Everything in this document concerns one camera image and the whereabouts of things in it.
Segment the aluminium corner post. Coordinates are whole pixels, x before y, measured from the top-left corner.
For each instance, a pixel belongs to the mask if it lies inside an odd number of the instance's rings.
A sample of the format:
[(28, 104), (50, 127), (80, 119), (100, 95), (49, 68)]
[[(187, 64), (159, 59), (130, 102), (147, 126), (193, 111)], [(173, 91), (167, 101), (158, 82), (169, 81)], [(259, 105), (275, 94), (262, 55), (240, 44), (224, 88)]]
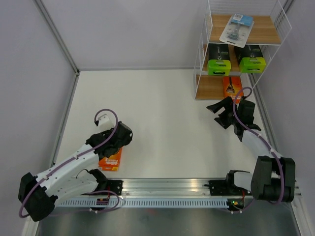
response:
[(80, 73), (79, 68), (77, 67), (69, 49), (67, 48), (59, 30), (57, 29), (50, 13), (48, 12), (44, 2), (42, 0), (33, 0), (36, 8), (38, 9), (39, 13), (42, 15), (46, 25), (48, 26), (50, 32), (52, 33), (54, 39), (56, 40), (59, 48), (61, 49), (62, 53), (64, 54), (67, 62), (71, 66), (72, 70), (74, 71), (75, 75)]

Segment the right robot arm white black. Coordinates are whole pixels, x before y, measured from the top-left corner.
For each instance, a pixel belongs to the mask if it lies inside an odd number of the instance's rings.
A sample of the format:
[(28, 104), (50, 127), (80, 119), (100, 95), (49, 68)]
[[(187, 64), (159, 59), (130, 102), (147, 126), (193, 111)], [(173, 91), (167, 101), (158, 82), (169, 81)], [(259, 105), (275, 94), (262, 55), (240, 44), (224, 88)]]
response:
[(255, 104), (242, 99), (235, 105), (231, 97), (207, 106), (212, 113), (224, 109), (215, 121), (224, 129), (233, 126), (234, 134), (256, 157), (254, 171), (231, 170), (219, 186), (228, 195), (248, 191), (254, 199), (290, 203), (295, 195), (295, 162), (285, 158), (261, 135), (254, 123)]

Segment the white wire wooden shelf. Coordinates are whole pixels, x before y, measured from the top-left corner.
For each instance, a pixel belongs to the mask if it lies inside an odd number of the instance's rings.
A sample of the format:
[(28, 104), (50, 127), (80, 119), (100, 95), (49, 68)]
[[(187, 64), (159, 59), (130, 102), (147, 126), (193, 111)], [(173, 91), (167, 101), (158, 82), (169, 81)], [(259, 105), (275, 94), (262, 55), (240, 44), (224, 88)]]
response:
[(223, 77), (207, 73), (208, 47), (220, 43), (219, 37), (229, 18), (235, 14), (253, 17), (254, 25), (247, 44), (259, 45), (269, 65), (289, 35), (292, 26), (286, 15), (288, 0), (208, 0), (193, 69), (196, 100), (223, 99)]

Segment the green black razor box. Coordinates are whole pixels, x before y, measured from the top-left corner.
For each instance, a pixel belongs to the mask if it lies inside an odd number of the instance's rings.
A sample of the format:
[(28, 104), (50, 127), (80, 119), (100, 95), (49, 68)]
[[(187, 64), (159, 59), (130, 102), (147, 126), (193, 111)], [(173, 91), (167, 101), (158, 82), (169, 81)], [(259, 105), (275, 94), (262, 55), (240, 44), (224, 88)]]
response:
[(209, 44), (207, 71), (211, 76), (228, 76), (231, 70), (227, 44)]
[(244, 48), (234, 47), (234, 53), (241, 73), (262, 73), (266, 61), (259, 45), (245, 45)]

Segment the aluminium rail frame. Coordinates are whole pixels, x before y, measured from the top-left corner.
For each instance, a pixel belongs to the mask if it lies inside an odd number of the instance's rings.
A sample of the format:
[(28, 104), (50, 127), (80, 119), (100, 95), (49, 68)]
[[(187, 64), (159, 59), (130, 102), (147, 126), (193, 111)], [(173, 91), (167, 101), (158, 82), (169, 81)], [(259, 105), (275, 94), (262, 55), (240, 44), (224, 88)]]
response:
[(50, 199), (58, 205), (70, 198), (86, 196), (90, 198), (109, 199), (122, 196), (132, 198), (199, 198), (204, 196), (216, 197), (210, 194), (210, 189), (205, 186), (213, 179), (185, 179), (185, 178), (130, 178), (112, 179), (122, 180), (121, 195), (111, 190), (106, 190), (108, 178), (103, 175), (91, 174), (82, 177), (34, 177), (25, 188), (25, 192), (35, 194), (40, 199)]

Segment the orange razor box front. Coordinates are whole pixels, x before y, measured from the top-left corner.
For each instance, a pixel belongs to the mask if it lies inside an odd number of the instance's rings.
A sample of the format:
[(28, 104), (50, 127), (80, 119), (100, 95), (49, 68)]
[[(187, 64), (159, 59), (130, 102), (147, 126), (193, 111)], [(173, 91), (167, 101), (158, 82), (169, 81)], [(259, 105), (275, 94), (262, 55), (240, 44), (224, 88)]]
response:
[(110, 157), (104, 157), (98, 163), (101, 171), (116, 172), (119, 170), (123, 148), (120, 148), (117, 153)]

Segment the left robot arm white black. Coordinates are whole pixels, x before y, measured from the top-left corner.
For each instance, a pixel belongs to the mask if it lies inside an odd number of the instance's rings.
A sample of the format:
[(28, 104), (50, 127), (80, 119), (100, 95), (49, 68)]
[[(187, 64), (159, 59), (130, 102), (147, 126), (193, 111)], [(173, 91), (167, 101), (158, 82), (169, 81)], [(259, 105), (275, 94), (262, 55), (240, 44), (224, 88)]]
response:
[(132, 138), (133, 131), (119, 121), (115, 127), (91, 135), (74, 154), (54, 167), (36, 175), (23, 175), (18, 192), (22, 204), (19, 216), (38, 222), (64, 201), (79, 195), (120, 195), (120, 191), (108, 186), (108, 178), (99, 169), (88, 170), (83, 177), (78, 175), (116, 154)]

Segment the orange razor box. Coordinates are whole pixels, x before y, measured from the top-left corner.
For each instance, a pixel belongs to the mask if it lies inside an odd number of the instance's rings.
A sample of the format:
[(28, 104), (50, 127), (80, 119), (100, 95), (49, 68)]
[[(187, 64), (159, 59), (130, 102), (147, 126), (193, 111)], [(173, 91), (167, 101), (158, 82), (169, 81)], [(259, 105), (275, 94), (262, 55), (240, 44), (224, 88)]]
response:
[(120, 148), (117, 153), (110, 157), (104, 157), (98, 163), (101, 171), (116, 172), (119, 170), (123, 148)]
[(236, 98), (238, 92), (243, 88), (240, 76), (223, 77), (223, 94), (225, 97)]

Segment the blue clear razor blister pack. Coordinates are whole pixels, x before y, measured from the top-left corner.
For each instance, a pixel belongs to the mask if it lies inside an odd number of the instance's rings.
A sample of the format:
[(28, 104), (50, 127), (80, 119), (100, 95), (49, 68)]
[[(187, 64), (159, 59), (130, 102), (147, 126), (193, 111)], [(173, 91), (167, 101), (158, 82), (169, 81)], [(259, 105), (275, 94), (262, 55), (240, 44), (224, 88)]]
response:
[(253, 25), (252, 16), (236, 13), (230, 17), (219, 40), (222, 43), (244, 48)]

